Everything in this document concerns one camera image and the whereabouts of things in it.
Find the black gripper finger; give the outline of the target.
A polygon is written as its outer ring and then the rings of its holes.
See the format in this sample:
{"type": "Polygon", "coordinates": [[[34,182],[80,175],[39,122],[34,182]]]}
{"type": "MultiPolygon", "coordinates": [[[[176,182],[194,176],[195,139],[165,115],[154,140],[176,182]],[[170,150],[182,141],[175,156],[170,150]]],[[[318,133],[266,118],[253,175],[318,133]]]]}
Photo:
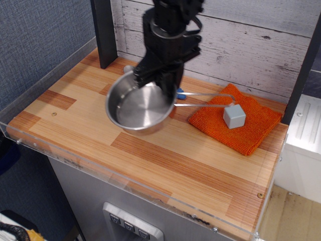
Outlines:
{"type": "Polygon", "coordinates": [[[184,63],[177,63],[163,68],[156,73],[156,85],[161,88],[165,96],[174,97],[180,86],[183,72],[184,63]]]}
{"type": "Polygon", "coordinates": [[[142,88],[145,85],[149,84],[150,82],[155,81],[156,75],[155,74],[151,74],[151,75],[146,75],[146,76],[138,76],[138,75],[134,75],[134,86],[136,88],[142,88]]]}

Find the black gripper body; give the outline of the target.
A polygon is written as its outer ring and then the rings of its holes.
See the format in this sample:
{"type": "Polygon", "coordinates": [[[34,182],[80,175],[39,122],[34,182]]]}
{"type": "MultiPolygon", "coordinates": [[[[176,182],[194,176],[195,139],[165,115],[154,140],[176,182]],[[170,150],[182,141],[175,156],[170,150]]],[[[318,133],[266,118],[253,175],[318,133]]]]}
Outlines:
{"type": "Polygon", "coordinates": [[[192,10],[146,11],[142,17],[146,53],[135,67],[134,74],[148,76],[198,56],[202,23],[197,14],[192,10]]]}

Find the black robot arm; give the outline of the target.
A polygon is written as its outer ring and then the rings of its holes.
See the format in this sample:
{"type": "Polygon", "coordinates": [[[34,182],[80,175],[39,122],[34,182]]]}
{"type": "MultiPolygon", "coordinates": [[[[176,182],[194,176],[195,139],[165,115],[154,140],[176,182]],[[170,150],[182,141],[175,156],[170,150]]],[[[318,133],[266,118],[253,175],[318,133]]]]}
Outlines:
{"type": "Polygon", "coordinates": [[[149,83],[176,95],[184,64],[200,54],[203,1],[154,1],[142,17],[145,56],[134,68],[138,88],[149,83]]]}

